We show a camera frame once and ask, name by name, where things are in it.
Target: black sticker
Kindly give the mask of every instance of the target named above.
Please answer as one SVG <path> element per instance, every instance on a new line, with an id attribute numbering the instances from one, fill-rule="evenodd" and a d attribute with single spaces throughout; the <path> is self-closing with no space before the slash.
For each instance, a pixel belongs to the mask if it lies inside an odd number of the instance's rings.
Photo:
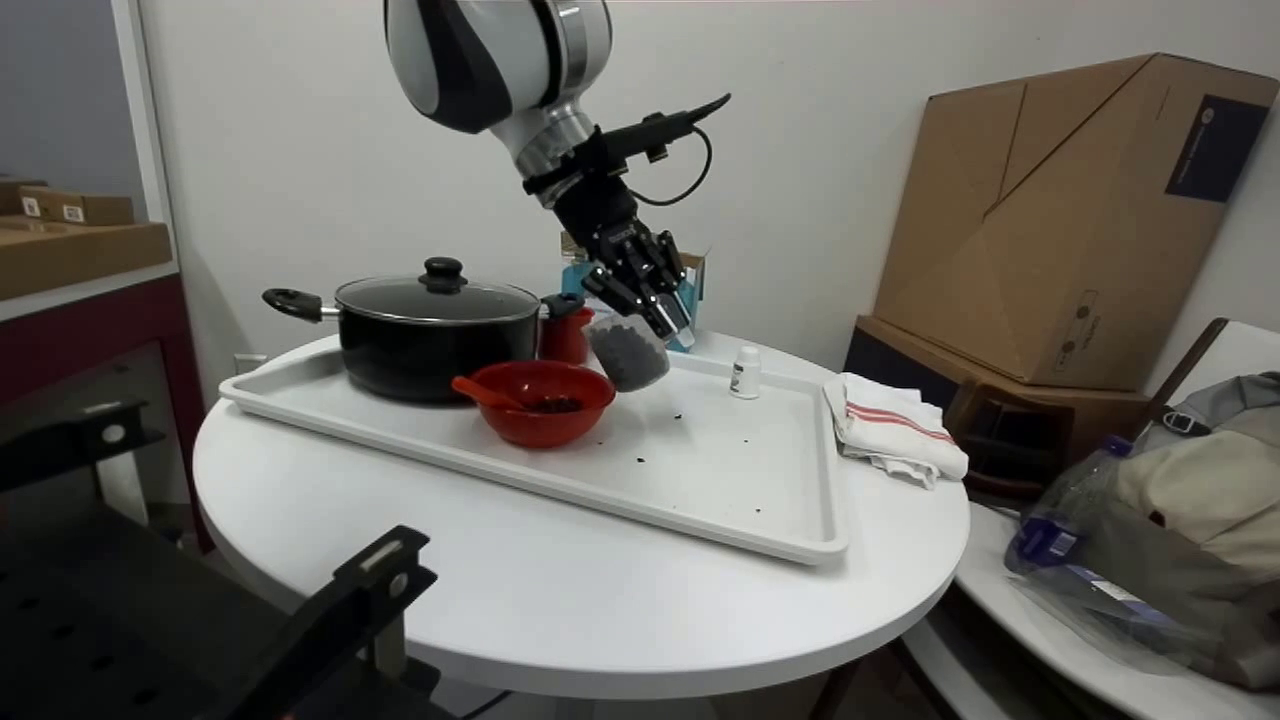
<path id="1" fill-rule="evenodd" d="M 1167 191 L 1225 205 L 1238 191 L 1263 121 L 1263 105 L 1206 96 Z"/>

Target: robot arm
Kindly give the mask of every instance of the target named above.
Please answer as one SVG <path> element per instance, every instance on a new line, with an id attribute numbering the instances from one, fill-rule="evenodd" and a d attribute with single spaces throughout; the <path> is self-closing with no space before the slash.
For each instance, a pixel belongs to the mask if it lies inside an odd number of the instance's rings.
<path id="1" fill-rule="evenodd" d="M 585 290 L 617 313 L 642 313 L 656 336 L 694 343 L 677 300 L 679 254 L 653 236 L 628 186 L 628 158 L 659 159 L 706 115 L 649 115 L 599 134 L 580 92 L 606 72 L 613 16 L 606 0 L 383 0 L 390 52 L 416 114 L 456 134 L 496 134 L 531 196 L 589 254 Z"/>

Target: black cable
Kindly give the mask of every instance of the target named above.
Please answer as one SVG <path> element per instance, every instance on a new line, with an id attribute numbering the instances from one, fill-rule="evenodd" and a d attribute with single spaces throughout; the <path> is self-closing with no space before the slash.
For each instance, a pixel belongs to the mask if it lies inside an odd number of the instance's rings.
<path id="1" fill-rule="evenodd" d="M 477 716 L 486 716 L 486 712 L 493 712 L 496 703 L 503 703 L 514 693 L 496 693 L 496 695 L 489 695 L 482 710 L 472 710 L 464 720 L 477 720 Z"/>
<path id="2" fill-rule="evenodd" d="M 706 189 L 706 182 L 712 175 L 712 164 L 717 164 L 717 150 L 712 150 L 709 134 L 694 130 L 694 138 L 700 138 L 709 150 L 706 173 L 679 196 L 669 196 L 669 201 L 653 201 L 653 196 L 633 191 L 642 205 L 672 210 L 672 205 L 684 205 L 695 189 Z"/>

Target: pot handle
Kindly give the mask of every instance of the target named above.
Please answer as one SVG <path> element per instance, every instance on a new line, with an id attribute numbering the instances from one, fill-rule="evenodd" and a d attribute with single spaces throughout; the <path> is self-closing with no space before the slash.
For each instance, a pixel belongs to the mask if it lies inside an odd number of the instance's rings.
<path id="1" fill-rule="evenodd" d="M 323 319 L 323 300 L 311 297 L 311 294 L 270 290 L 270 294 L 264 294 L 264 305 L 273 305 L 273 307 L 284 313 L 284 315 L 309 319 L 309 325 L 322 325 L 322 319 Z"/>

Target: white cloth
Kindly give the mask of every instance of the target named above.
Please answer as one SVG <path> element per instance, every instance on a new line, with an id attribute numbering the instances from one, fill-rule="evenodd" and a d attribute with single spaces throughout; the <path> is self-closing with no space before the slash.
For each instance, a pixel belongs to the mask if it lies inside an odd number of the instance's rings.
<path id="1" fill-rule="evenodd" d="M 926 406 L 918 390 L 889 390 L 841 371 L 830 382 L 824 398 L 843 458 L 918 484 L 970 476 L 970 458 L 947 436 L 944 412 Z"/>

